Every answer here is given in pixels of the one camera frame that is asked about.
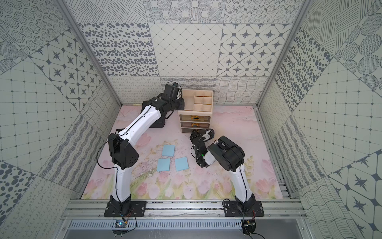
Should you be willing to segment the grey transparent drawer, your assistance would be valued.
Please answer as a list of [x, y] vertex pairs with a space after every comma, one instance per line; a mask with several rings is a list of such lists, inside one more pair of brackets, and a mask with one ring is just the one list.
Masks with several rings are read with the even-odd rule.
[[179, 115], [180, 121], [210, 122], [210, 116]]

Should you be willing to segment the beige desk organizer cabinet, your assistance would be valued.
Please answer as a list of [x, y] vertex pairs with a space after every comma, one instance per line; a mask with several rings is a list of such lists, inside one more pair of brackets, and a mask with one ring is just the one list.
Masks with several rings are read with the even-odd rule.
[[212, 116], [213, 91], [211, 90], [183, 90], [185, 108], [178, 110], [180, 115]]

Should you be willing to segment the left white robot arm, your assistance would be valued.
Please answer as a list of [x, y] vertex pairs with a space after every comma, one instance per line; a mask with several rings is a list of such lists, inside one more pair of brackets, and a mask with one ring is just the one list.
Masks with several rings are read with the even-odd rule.
[[182, 98], [154, 97], [143, 102], [142, 112], [129, 126], [117, 134], [109, 135], [107, 142], [114, 164], [115, 187], [108, 205], [121, 214], [127, 214], [131, 201], [131, 173], [139, 158], [134, 146], [156, 121], [164, 122], [168, 112], [184, 108], [185, 102]]

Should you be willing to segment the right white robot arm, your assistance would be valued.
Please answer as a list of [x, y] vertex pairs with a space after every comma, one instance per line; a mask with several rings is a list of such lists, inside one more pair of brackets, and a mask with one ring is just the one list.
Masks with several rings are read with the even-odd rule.
[[190, 141], [195, 152], [195, 160], [201, 168], [207, 168], [218, 162], [220, 166], [230, 173], [230, 180], [235, 189], [235, 201], [238, 210], [247, 213], [256, 202], [256, 198], [250, 189], [245, 175], [243, 149], [226, 136], [221, 136], [211, 145], [206, 146], [206, 142], [214, 138], [214, 130], [193, 129]]

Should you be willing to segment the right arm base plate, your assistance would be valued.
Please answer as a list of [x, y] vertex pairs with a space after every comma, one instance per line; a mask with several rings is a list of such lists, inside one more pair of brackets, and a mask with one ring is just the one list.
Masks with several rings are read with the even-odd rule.
[[265, 215], [261, 201], [242, 204], [238, 201], [223, 200], [224, 215], [226, 217], [263, 217]]

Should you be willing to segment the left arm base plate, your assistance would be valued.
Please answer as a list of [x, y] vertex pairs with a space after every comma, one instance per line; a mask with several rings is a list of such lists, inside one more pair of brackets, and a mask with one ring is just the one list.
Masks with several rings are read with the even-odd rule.
[[129, 201], [119, 203], [117, 201], [108, 202], [104, 212], [104, 217], [123, 217], [131, 214], [132, 217], [144, 217], [147, 201]]

